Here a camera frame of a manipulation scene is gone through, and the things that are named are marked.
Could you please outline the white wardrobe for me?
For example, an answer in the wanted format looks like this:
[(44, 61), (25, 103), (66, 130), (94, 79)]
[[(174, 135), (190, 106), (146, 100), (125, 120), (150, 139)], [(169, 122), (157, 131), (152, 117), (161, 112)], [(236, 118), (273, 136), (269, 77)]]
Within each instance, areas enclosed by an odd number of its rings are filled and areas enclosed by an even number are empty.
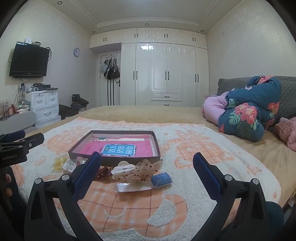
[(120, 105), (200, 107), (209, 93), (206, 37), (170, 28), (95, 34), (90, 49), (121, 51)]

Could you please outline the clear bag with white pieces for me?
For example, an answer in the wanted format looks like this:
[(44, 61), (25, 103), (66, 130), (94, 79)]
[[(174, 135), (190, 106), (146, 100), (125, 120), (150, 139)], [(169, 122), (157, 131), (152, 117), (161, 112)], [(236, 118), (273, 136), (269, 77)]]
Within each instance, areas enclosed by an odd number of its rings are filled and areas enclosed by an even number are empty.
[(116, 183), (115, 192), (139, 192), (151, 190), (152, 187), (148, 182), (135, 182), (135, 183)]

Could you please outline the pearl clear hair claw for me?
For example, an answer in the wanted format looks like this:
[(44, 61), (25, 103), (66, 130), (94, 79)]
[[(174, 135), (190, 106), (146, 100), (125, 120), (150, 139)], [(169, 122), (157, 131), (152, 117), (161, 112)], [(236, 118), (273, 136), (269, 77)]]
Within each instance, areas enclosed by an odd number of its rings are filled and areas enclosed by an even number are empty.
[(82, 165), (82, 164), (85, 164), (87, 162), (87, 158), (83, 158), (83, 157), (77, 157), (76, 158), (76, 165), (79, 166), (79, 165)]

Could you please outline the pink book in tray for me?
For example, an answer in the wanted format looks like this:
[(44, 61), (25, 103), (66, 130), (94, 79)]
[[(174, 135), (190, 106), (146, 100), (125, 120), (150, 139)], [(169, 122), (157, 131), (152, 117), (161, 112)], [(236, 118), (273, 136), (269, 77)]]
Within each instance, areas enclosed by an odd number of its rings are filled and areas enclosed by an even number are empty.
[(91, 155), (98, 152), (103, 156), (152, 157), (154, 144), (148, 137), (91, 138), (75, 149), (77, 154)]

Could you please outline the earrings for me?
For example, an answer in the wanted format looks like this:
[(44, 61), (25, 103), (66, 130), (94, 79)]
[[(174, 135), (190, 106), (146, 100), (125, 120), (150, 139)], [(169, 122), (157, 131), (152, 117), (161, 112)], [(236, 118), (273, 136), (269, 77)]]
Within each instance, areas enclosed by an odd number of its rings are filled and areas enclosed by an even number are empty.
[(79, 165), (80, 165), (80, 161), (76, 159), (74, 160), (69, 159), (63, 164), (62, 169), (66, 172), (72, 173), (76, 169), (76, 167)]

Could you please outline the dark clothes pile on stool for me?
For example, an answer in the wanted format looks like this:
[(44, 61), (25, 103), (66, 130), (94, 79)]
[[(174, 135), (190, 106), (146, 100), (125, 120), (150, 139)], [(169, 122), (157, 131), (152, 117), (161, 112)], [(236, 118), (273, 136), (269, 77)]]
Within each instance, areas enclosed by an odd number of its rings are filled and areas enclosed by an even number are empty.
[(80, 94), (72, 95), (71, 108), (76, 111), (85, 111), (89, 102), (86, 99), (80, 97)]

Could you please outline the wall mounted black television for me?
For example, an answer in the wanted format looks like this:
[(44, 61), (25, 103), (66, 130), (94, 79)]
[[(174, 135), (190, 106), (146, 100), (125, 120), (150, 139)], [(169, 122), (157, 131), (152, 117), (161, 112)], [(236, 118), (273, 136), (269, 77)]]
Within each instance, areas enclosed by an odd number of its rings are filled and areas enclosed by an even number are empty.
[(45, 77), (50, 56), (51, 50), (49, 48), (16, 42), (9, 76), (14, 78)]

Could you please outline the white door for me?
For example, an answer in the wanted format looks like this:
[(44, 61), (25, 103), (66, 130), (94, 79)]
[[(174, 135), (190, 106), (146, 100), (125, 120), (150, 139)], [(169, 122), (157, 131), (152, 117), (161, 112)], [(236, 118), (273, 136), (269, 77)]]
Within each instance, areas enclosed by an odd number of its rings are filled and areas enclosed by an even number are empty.
[(120, 105), (120, 77), (109, 79), (108, 67), (115, 63), (120, 70), (121, 51), (97, 55), (96, 59), (96, 106)]

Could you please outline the pink knitted blanket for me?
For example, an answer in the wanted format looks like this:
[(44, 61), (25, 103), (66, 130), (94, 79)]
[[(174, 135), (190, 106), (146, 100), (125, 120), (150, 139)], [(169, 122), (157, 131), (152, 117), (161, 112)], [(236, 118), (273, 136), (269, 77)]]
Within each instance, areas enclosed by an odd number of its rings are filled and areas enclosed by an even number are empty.
[(296, 121), (295, 117), (280, 118), (280, 121), (274, 126), (275, 134), (286, 144), (292, 151), (296, 151)]

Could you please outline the orange white plush blanket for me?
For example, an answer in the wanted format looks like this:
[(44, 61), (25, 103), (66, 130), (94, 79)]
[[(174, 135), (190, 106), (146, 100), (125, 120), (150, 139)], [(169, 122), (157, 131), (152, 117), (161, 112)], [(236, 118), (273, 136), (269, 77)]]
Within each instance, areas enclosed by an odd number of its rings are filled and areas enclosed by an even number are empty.
[(109, 157), (78, 201), (104, 240), (190, 240), (217, 203), (195, 171), (196, 153), (229, 179), (258, 183), (267, 201), (280, 200), (280, 183), (262, 162), (202, 124), (77, 118), (44, 138), (12, 167), (18, 193), (28, 201), (35, 179), (57, 180), (93, 152)]

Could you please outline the small blue plastic box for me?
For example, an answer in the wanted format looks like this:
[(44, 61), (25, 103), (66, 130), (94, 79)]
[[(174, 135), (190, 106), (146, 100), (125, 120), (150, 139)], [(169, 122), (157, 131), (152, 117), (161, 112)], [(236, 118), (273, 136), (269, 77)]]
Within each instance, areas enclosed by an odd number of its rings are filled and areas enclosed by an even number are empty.
[(153, 175), (151, 177), (151, 186), (153, 189), (159, 189), (171, 184), (172, 184), (171, 176), (166, 172)]

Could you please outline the dotted sheer bow hairclip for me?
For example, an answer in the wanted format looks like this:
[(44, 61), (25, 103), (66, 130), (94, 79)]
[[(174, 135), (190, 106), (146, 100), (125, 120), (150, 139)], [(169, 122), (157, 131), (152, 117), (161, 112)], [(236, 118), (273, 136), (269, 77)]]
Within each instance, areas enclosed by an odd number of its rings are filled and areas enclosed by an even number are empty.
[(133, 174), (130, 174), (125, 180), (114, 181), (119, 183), (148, 182), (160, 170), (162, 164), (162, 160), (151, 163), (148, 159), (143, 159), (135, 165)]

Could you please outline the grey chair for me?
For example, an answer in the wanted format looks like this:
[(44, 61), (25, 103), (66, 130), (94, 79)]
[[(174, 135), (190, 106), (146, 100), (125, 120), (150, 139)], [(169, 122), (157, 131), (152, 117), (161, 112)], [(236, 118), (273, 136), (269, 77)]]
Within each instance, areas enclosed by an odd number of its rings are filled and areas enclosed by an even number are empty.
[(25, 113), (17, 113), (6, 120), (0, 121), (1, 134), (13, 133), (24, 130), (26, 134), (37, 130), (34, 126), (36, 122), (36, 115), (33, 111)]

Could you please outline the white cloud hair claw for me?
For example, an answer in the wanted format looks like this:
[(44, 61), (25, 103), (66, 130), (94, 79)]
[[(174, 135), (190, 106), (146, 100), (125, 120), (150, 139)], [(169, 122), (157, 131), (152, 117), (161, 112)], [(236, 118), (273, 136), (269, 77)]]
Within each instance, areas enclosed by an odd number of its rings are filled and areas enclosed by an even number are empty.
[(134, 164), (130, 164), (127, 161), (121, 161), (111, 170), (112, 178), (114, 180), (125, 180), (130, 174), (133, 174), (134, 169)]

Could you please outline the brown cardboard box tray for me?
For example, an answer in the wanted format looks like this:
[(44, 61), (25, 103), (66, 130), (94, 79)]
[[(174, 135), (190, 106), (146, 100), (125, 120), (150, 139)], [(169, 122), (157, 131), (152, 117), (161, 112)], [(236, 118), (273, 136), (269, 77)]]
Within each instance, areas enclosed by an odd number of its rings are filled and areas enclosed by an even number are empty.
[(117, 166), (121, 161), (136, 165), (143, 159), (150, 163), (161, 159), (159, 144), (153, 131), (91, 130), (69, 151), (70, 159), (101, 156), (102, 166)]

